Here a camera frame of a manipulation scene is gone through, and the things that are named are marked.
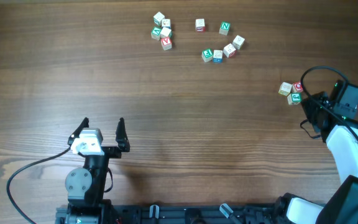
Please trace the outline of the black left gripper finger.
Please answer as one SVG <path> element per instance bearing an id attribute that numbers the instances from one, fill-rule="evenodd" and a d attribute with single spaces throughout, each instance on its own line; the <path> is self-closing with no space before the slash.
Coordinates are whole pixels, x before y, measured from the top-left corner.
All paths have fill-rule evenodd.
<path id="1" fill-rule="evenodd" d="M 67 144 L 71 146 L 76 138 L 79 138 L 80 133 L 84 128 L 89 127 L 89 118 L 85 117 L 81 124 L 72 132 L 72 134 L 68 138 Z"/>
<path id="2" fill-rule="evenodd" d="M 116 142 L 122 152 L 130 151 L 130 143 L 126 133 L 124 118 L 120 118 L 116 128 Z"/>

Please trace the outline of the green J letter block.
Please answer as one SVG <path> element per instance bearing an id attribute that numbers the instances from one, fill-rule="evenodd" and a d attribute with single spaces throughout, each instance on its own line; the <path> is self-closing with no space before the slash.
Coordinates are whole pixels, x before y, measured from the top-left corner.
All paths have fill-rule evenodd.
<path id="1" fill-rule="evenodd" d="M 287 101 L 289 105 L 297 105 L 301 103 L 302 101 L 301 93 L 290 93 L 287 96 Z"/>

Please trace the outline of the red letter wooden block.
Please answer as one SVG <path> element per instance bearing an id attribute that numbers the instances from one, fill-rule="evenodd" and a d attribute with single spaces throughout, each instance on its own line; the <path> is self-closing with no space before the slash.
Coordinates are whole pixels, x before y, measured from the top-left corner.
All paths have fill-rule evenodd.
<path id="1" fill-rule="evenodd" d="M 292 84 L 292 93 L 301 93 L 303 91 L 303 87 L 300 82 L 295 82 Z"/>

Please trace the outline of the yellow side picture block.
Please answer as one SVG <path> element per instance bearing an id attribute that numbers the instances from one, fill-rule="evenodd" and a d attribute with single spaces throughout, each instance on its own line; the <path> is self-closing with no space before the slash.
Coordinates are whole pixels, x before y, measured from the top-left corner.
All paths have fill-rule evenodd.
<path id="1" fill-rule="evenodd" d="M 280 88 L 279 88 L 278 93 L 279 93 L 280 95 L 283 95 L 283 96 L 288 96 L 288 95 L 291 93 L 291 90 L 292 90 L 292 84 L 291 84 L 291 83 L 287 83 L 287 82 L 283 82 L 283 83 L 280 85 Z"/>

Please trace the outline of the yellow edged picture block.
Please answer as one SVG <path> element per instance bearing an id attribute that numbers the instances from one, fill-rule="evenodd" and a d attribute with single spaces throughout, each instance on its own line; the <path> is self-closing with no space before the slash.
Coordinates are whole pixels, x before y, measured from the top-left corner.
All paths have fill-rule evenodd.
<path id="1" fill-rule="evenodd" d="M 232 41 L 232 45 L 237 49 L 240 50 L 243 44 L 245 43 L 245 38 L 237 35 L 234 40 Z"/>

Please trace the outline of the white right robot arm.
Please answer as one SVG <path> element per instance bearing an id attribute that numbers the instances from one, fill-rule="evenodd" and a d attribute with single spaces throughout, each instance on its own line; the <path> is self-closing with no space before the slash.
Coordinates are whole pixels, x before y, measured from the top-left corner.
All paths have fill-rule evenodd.
<path id="1" fill-rule="evenodd" d="M 287 223 L 358 223 L 358 90 L 320 92 L 301 102 L 307 122 L 333 155 L 340 187 L 326 205 L 286 194 L 272 218 Z"/>

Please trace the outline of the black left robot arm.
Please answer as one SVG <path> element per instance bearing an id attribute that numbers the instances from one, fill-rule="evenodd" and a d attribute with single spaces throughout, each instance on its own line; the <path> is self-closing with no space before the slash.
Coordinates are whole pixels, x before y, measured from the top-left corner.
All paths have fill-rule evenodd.
<path id="1" fill-rule="evenodd" d="M 104 194 L 106 177 L 112 175 L 110 159 L 120 159 L 123 152 L 130 151 L 124 118 L 120 118 L 116 128 L 117 146 L 103 146 L 103 136 L 98 128 L 89 127 L 89 119 L 84 118 L 68 138 L 68 145 L 74 154 L 85 158 L 83 167 L 72 170 L 65 179 L 68 192 L 68 206 L 57 223 L 120 223 L 120 217 Z"/>

